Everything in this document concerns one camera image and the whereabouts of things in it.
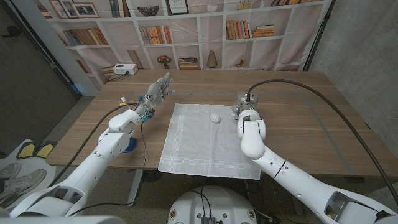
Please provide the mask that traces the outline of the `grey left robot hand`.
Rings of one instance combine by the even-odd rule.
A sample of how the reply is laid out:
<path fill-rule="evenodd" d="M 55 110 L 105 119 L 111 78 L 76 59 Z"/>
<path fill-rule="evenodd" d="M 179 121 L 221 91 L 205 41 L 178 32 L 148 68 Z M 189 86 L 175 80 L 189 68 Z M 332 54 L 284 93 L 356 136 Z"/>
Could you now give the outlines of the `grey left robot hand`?
<path fill-rule="evenodd" d="M 155 109 L 158 108 L 166 97 L 175 93 L 173 90 L 174 84 L 172 78 L 169 77 L 170 72 L 167 72 L 163 77 L 160 77 L 148 88 L 146 95 L 141 98 L 134 109 L 142 120 L 146 117 L 152 117 Z"/>

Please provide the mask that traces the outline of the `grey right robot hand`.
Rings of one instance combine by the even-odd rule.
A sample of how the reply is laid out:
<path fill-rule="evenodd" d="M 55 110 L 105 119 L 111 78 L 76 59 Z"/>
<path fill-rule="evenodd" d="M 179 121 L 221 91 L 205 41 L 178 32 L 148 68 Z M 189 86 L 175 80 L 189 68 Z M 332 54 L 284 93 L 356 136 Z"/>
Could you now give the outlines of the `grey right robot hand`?
<path fill-rule="evenodd" d="M 258 97 L 254 93 L 248 94 L 247 92 L 240 91 L 235 96 L 237 103 L 231 107 L 232 117 L 238 120 L 239 115 L 244 110 L 254 110 L 258 104 Z"/>

